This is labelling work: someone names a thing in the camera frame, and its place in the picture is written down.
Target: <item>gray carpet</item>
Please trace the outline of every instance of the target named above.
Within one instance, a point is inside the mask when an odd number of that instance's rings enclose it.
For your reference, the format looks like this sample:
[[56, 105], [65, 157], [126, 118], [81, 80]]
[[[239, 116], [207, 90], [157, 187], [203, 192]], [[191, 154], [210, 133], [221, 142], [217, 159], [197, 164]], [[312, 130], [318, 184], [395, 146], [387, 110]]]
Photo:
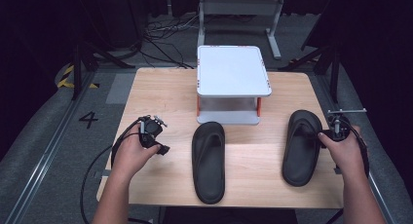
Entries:
[[[289, 60], [303, 56], [300, 47], [317, 20], [315, 16], [281, 17], [276, 38], [282, 53], [281, 60], [274, 60], [269, 49], [264, 31], [268, 19], [253, 19], [249, 22], [239, 22], [234, 19], [212, 19], [206, 25], [206, 44], [208, 45], [251, 45], [260, 48], [267, 68], [287, 65]], [[181, 52], [183, 60], [196, 64], [196, 45], [198, 29], [196, 24], [187, 30], [177, 32], [168, 39], [156, 42], [170, 43]], [[171, 45], [158, 44], [166, 54], [176, 60], [181, 60], [179, 53]], [[148, 55], [163, 56], [152, 44], [143, 44], [142, 51]], [[157, 61], [152, 58], [145, 60], [141, 54], [125, 59], [136, 67], [174, 67], [170, 62]], [[332, 103], [326, 92], [328, 74], [315, 76], [312, 64], [304, 64], [297, 71], [309, 75], [324, 112], [328, 109], [344, 108], [359, 109], [362, 107], [345, 70], [342, 68], [339, 79], [339, 106]], [[100, 84], [98, 89], [86, 89], [84, 95], [77, 101], [72, 118], [67, 123], [66, 131], [61, 136], [52, 163], [39, 183], [33, 199], [22, 213], [21, 223], [82, 223], [80, 212], [80, 190], [84, 173], [94, 157], [105, 147], [112, 144], [128, 93], [131, 79], [136, 69], [119, 69], [113, 64], [103, 62], [100, 68], [91, 74], [93, 83]], [[21, 192], [35, 170], [39, 161], [48, 154], [45, 150], [50, 145], [56, 129], [71, 101], [72, 90], [60, 88], [44, 106], [33, 116], [25, 129], [19, 135], [7, 156], [0, 163], [0, 223], [4, 223], [18, 201]], [[93, 111], [98, 119], [87, 129], [88, 123], [80, 118]], [[388, 210], [389, 223], [411, 223], [413, 207], [405, 190], [403, 181], [395, 170], [391, 160], [384, 152], [374, 129], [365, 114], [348, 116], [352, 123], [362, 127], [362, 135], [369, 145], [371, 173], [384, 198], [385, 211]], [[96, 208], [96, 191], [99, 179], [94, 178], [95, 171], [102, 171], [109, 153], [106, 152], [96, 161], [89, 175], [85, 188], [85, 213], [92, 219]], [[159, 221], [158, 206], [132, 205], [131, 217], [144, 220]], [[337, 210], [334, 209], [297, 209], [298, 223], [325, 223]]]

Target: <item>white shelf stand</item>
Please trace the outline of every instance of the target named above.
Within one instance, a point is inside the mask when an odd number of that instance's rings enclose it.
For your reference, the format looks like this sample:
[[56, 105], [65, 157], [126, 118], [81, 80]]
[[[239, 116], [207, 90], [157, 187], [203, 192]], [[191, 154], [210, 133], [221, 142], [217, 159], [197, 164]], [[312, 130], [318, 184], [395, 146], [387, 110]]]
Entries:
[[199, 123], [257, 125], [261, 97], [272, 92], [261, 53], [251, 46], [198, 48]]
[[267, 38], [275, 59], [281, 59], [274, 36], [282, 11], [283, 0], [200, 0], [200, 30], [198, 47], [205, 43], [205, 15], [257, 15], [273, 16], [273, 24], [267, 28]]

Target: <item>fingers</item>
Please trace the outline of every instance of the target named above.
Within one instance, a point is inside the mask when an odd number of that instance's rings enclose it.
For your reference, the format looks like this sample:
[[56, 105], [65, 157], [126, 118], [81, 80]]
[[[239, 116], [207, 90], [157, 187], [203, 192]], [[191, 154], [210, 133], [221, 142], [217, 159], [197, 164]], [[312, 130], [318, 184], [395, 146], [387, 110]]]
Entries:
[[131, 127], [131, 129], [129, 130], [129, 133], [139, 132], [139, 128], [140, 128], [140, 123], [137, 123]]
[[321, 141], [321, 143], [323, 145], [325, 145], [325, 147], [327, 147], [329, 150], [331, 150], [331, 148], [334, 147], [334, 145], [337, 144], [337, 142], [333, 141], [332, 139], [330, 139], [326, 134], [324, 134], [323, 132], [319, 132], [318, 134], [319, 136], [319, 141]]
[[150, 148], [147, 148], [144, 150], [145, 154], [148, 156], [148, 158], [151, 158], [154, 156], [156, 153], [158, 153], [159, 149], [161, 148], [161, 144], [156, 144]]
[[358, 132], [358, 134], [360, 134], [360, 127], [359, 126], [352, 125], [352, 127], [353, 127], [353, 129], [355, 129]]

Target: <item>black sandal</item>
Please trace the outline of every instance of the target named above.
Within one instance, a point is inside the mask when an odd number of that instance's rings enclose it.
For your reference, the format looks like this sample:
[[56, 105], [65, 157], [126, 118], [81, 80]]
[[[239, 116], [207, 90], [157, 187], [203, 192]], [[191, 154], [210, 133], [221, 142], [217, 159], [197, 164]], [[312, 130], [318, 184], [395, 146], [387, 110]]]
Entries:
[[291, 114], [282, 161], [282, 177], [288, 184], [301, 187], [310, 181], [319, 158], [320, 131], [322, 125], [314, 113], [297, 110]]
[[216, 122], [200, 125], [192, 139], [192, 174], [198, 198], [216, 204], [225, 192], [225, 133]]

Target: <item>right hand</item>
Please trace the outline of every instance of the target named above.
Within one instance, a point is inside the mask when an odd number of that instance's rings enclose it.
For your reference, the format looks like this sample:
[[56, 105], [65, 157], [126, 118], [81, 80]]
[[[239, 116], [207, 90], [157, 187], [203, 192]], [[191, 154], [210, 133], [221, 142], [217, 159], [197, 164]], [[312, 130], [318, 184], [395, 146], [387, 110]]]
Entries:
[[150, 148], [144, 148], [139, 141], [140, 124], [134, 125], [126, 135], [116, 153], [115, 163], [112, 172], [118, 172], [127, 179], [131, 179], [140, 171], [146, 162], [155, 155], [161, 145], [157, 144]]
[[[360, 128], [354, 126], [354, 129], [360, 133]], [[360, 154], [356, 136], [351, 132], [346, 139], [335, 142], [327, 135], [320, 132], [319, 140], [330, 151], [331, 157], [342, 171], [343, 175], [360, 175], [364, 174], [364, 164]]]

